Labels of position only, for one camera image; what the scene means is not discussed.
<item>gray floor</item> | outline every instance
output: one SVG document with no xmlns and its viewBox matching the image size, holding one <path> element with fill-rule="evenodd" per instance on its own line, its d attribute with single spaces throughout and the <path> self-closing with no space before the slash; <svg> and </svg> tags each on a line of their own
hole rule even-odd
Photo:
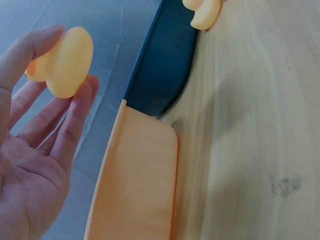
<svg viewBox="0 0 320 240">
<path fill-rule="evenodd" d="M 0 54 L 21 34 L 51 24 L 91 34 L 90 73 L 101 81 L 72 170 L 65 206 L 43 240 L 80 240 L 118 107 L 161 0 L 0 0 Z M 26 82 L 24 77 L 15 90 Z M 45 91 L 12 130 L 18 133 L 53 96 Z"/>
</svg>

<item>wooden board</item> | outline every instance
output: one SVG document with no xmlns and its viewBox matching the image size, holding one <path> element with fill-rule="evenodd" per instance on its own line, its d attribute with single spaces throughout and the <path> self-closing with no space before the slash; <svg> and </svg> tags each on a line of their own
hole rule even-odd
<svg viewBox="0 0 320 240">
<path fill-rule="evenodd" d="M 320 0 L 227 0 L 163 121 L 173 240 L 320 239 Z"/>
</svg>

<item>orange plastic piece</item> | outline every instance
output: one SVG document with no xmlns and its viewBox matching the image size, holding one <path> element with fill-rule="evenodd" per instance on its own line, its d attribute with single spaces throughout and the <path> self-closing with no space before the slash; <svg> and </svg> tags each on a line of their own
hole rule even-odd
<svg viewBox="0 0 320 240">
<path fill-rule="evenodd" d="M 170 240 L 178 139 L 124 100 L 100 169 L 85 240 Z"/>
<path fill-rule="evenodd" d="M 25 74 L 29 80 L 46 82 L 55 96 L 67 99 L 86 79 L 93 52 L 89 33 L 82 27 L 73 27 L 49 52 L 33 60 Z"/>
<path fill-rule="evenodd" d="M 222 0 L 182 0 L 187 9 L 194 11 L 191 26 L 199 30 L 210 29 L 221 12 Z"/>
</svg>

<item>palm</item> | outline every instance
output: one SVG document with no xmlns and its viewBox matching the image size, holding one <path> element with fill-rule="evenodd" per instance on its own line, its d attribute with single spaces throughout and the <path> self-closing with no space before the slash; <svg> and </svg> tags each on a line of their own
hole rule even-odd
<svg viewBox="0 0 320 240">
<path fill-rule="evenodd" d="M 50 156 L 7 134 L 1 149 L 2 200 L 7 201 L 1 215 L 18 221 L 19 236 L 37 239 L 56 219 L 69 189 L 66 172 Z"/>
</svg>

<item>rubber duck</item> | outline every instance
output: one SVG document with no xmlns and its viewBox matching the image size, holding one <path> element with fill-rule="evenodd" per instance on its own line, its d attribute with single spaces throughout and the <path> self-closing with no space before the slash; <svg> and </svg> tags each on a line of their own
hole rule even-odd
<svg viewBox="0 0 320 240">
<path fill-rule="evenodd" d="M 33 60 L 25 75 L 29 80 L 46 82 L 56 97 L 71 98 L 88 75 L 93 52 L 90 34 L 82 27 L 73 27 L 49 52 Z"/>
<path fill-rule="evenodd" d="M 218 19 L 223 0 L 182 0 L 183 5 L 194 11 L 191 26 L 199 30 L 210 29 Z"/>
</svg>

